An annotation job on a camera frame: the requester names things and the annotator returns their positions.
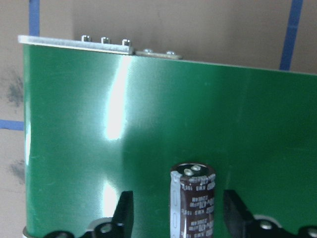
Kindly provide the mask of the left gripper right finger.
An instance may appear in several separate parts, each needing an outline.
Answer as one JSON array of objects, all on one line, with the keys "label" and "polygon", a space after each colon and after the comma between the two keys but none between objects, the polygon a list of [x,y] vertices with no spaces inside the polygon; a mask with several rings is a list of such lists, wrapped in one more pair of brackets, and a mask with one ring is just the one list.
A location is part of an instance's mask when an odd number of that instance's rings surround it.
[{"label": "left gripper right finger", "polygon": [[272,218],[253,215],[236,191],[223,192],[224,223],[233,238],[315,238],[317,227],[303,226],[296,234],[285,230]]}]

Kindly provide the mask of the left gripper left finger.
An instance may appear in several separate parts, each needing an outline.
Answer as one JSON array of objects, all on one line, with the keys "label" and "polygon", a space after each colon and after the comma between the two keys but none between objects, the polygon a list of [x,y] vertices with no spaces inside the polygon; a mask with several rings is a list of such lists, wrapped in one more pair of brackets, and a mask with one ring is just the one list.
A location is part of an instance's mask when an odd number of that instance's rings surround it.
[{"label": "left gripper left finger", "polygon": [[130,238],[134,223],[134,196],[132,191],[121,193],[112,217],[92,221],[82,238]]}]

